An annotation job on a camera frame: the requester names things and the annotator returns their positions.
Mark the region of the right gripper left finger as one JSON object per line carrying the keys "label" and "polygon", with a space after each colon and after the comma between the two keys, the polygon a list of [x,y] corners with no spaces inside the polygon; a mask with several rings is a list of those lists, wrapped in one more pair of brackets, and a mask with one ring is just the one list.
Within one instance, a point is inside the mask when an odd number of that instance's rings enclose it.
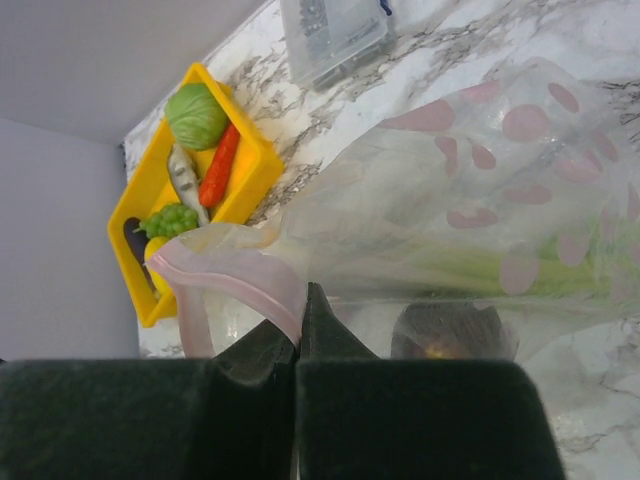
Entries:
{"label": "right gripper left finger", "polygon": [[285,479],[297,352],[262,322],[213,358],[12,361],[5,479]]}

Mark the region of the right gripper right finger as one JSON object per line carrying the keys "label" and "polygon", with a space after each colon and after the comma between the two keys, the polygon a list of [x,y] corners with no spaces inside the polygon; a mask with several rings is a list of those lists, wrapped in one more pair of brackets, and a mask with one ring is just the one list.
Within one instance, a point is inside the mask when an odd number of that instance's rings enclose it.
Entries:
{"label": "right gripper right finger", "polygon": [[538,391],[503,360],[383,360],[308,287],[297,363],[303,479],[561,479]]}

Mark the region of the purple red onion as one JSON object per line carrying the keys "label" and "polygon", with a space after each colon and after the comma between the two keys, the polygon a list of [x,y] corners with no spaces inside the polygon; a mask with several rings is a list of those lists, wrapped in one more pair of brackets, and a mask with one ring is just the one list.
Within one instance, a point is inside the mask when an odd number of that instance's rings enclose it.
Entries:
{"label": "purple red onion", "polygon": [[394,325],[394,359],[515,358],[519,342],[493,307],[472,303],[412,303]]}

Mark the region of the clear zip top bag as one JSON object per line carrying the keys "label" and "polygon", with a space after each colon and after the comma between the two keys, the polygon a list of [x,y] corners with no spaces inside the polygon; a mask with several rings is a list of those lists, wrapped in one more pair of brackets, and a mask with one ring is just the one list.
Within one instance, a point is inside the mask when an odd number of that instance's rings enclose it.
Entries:
{"label": "clear zip top bag", "polygon": [[[541,58],[506,76],[382,121],[353,141],[259,227],[215,223],[162,246],[149,267],[171,286],[185,354],[211,357],[253,324],[302,337],[308,287],[274,246],[272,221],[289,208],[325,205],[373,212],[474,205],[499,213],[528,207],[598,214],[611,208],[639,224],[639,156],[607,91]],[[550,336],[635,316],[635,305],[585,302],[335,297],[345,321],[387,340],[412,303],[493,307],[525,357]]]}

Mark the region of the green white leek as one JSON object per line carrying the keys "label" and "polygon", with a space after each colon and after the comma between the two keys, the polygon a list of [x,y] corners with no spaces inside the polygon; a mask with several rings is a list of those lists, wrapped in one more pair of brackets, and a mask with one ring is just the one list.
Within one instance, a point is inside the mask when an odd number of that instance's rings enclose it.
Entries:
{"label": "green white leek", "polygon": [[639,224],[598,214],[474,205],[360,212],[289,208],[274,246],[335,297],[635,305]]}

